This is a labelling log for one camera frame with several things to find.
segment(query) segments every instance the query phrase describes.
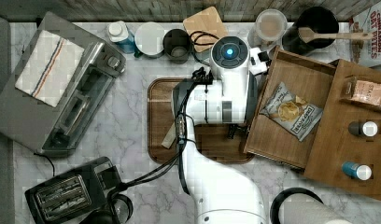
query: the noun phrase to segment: black cup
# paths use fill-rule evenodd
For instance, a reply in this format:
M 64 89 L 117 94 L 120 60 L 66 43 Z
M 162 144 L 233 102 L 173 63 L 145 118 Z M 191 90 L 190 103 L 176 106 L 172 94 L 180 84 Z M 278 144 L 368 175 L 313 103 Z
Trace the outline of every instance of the black cup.
M 299 35 L 299 27 L 309 27 L 320 34 L 339 32 L 339 22 L 331 11 L 325 7 L 308 8 L 283 36 L 284 50 L 301 55 L 306 55 L 314 49 L 326 48 L 334 39 L 315 39 L 305 43 Z
M 164 36 L 163 47 L 167 57 L 173 63 L 185 63 L 189 57 L 191 40 L 187 32 L 174 29 Z

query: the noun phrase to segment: wooden spatula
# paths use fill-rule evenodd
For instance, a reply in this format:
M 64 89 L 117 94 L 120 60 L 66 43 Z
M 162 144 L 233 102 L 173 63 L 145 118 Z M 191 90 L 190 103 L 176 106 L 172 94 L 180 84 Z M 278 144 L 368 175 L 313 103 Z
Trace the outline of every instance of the wooden spatula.
M 370 33 L 338 33 L 338 34 L 318 34 L 309 27 L 299 27 L 299 35 L 305 43 L 314 39 L 357 39 L 369 40 L 374 37 Z

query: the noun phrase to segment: white bottle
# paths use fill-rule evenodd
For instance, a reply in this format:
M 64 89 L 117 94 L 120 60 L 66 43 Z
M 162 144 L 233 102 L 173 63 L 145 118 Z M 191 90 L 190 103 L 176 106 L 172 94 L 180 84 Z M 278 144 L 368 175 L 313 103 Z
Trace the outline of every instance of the white bottle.
M 107 26 L 109 39 L 115 43 L 124 53 L 134 53 L 134 35 L 127 29 L 124 21 L 112 22 Z

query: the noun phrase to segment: wooden box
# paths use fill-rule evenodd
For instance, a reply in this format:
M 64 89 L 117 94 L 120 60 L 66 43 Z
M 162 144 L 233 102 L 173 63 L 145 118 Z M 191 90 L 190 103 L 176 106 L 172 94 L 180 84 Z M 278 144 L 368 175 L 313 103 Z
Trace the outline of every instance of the wooden box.
M 381 72 L 339 60 L 304 176 L 381 201 L 381 111 L 340 100 L 345 78 L 352 75 L 381 83 Z M 367 120 L 379 127 L 376 136 L 357 137 L 348 131 L 351 122 Z M 370 166 L 372 178 L 362 181 L 345 175 L 345 161 Z
M 296 136 L 260 114 L 260 111 L 280 82 L 284 82 L 289 91 L 303 97 L 307 102 L 324 108 L 335 70 L 334 65 L 277 49 L 252 121 L 245 152 L 304 169 L 316 137 L 318 124 L 300 142 Z

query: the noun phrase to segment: cloth napkin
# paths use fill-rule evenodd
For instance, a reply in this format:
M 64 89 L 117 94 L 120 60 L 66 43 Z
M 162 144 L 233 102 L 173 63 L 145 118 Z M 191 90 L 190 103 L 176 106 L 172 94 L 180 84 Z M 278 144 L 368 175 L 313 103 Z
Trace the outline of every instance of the cloth napkin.
M 84 48 L 42 31 L 16 88 L 56 107 L 78 67 Z

